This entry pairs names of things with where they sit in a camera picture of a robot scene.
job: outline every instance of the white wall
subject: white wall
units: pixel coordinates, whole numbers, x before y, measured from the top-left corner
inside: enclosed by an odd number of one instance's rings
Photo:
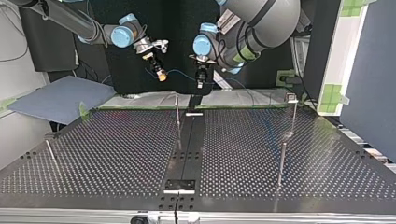
[[[1,8],[22,30],[19,19],[9,9]],[[0,12],[0,61],[20,56],[25,48],[25,37],[18,33]],[[44,76],[35,72],[29,52],[17,61],[0,62],[0,102],[24,95],[44,85]],[[48,132],[50,126],[45,120],[10,111],[0,112],[0,169],[37,146]]]
[[[361,39],[361,30],[366,18],[368,6],[361,9],[359,17],[339,17],[332,41],[329,61],[323,78],[318,104],[320,105],[326,84],[342,85],[341,94],[347,93],[347,84]],[[337,106],[335,113],[323,113],[322,116],[340,116],[342,104]]]

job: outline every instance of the gray robot arm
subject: gray robot arm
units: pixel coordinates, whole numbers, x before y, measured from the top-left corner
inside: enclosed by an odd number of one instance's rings
[[[18,7],[26,7],[43,16],[44,20],[52,20],[62,27],[78,35],[87,44],[112,44],[119,48],[134,46],[137,54],[151,65],[151,70],[158,75],[160,81],[166,80],[166,72],[157,59],[154,49],[162,53],[167,50],[167,40],[151,42],[146,30],[134,16],[129,14],[120,19],[120,25],[101,25],[81,11],[69,8],[57,0],[8,0]]]
[[[263,50],[278,47],[293,33],[300,17],[300,0],[216,0],[243,21],[235,46],[227,48],[216,39],[215,24],[203,23],[193,49],[198,64],[198,88],[205,82],[205,68],[216,63],[223,71],[238,73]]]

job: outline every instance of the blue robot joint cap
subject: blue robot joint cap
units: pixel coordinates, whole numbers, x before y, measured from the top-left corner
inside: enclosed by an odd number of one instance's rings
[[[126,26],[118,26],[111,32],[111,42],[119,48],[126,48],[134,43],[134,33]]]
[[[137,21],[137,18],[136,18],[136,16],[133,13],[129,13],[128,15],[122,17],[119,20],[119,24],[123,25],[127,21]]]
[[[193,49],[198,56],[207,56],[212,50],[212,44],[206,35],[198,35],[194,39]]]
[[[205,22],[205,23],[201,24],[201,31],[206,31],[206,32],[216,34],[219,31],[219,29],[218,29],[217,25],[215,25],[213,23]]]
[[[223,6],[227,0],[216,0],[216,2],[218,2],[219,6]]]

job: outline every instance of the metal table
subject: metal table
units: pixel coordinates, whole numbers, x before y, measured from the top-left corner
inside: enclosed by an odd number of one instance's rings
[[[203,114],[183,116],[180,128],[173,110],[104,110],[75,121],[50,141],[56,160],[43,143],[0,172],[0,223],[49,209],[396,222],[396,175],[312,110],[299,108],[294,127],[293,108]],[[193,180],[195,193],[164,194],[168,180]]]

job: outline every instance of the metal rod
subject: metal rod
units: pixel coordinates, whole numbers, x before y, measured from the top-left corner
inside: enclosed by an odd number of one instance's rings
[[[175,105],[176,105],[176,113],[177,113],[177,127],[180,127],[180,111],[178,108],[178,94],[176,94]]]
[[[294,133],[294,123],[296,121],[296,114],[297,114],[297,104],[294,104],[294,112],[293,112],[293,123],[291,124],[291,132]]]
[[[23,3],[26,4],[27,1],[25,0],[8,0],[9,2],[17,5],[22,6]],[[49,19],[58,23],[62,27],[70,30],[71,32],[79,35],[83,38],[92,38],[94,34],[94,25],[92,22],[81,12],[74,11],[66,4],[61,3],[56,0],[46,0],[49,6]],[[46,16],[43,8],[36,4],[30,9],[34,10],[38,14],[42,16]]]
[[[282,175],[283,175],[283,166],[285,165],[286,147],[287,147],[287,143],[283,143],[282,151],[280,153],[279,177],[277,179],[277,184],[279,186],[282,186]]]
[[[53,151],[52,151],[52,147],[51,147],[51,145],[50,145],[50,140],[47,140],[47,139],[46,139],[46,144],[47,144],[47,148],[49,149],[50,157],[51,157],[53,160],[56,160],[55,155],[53,154]]]

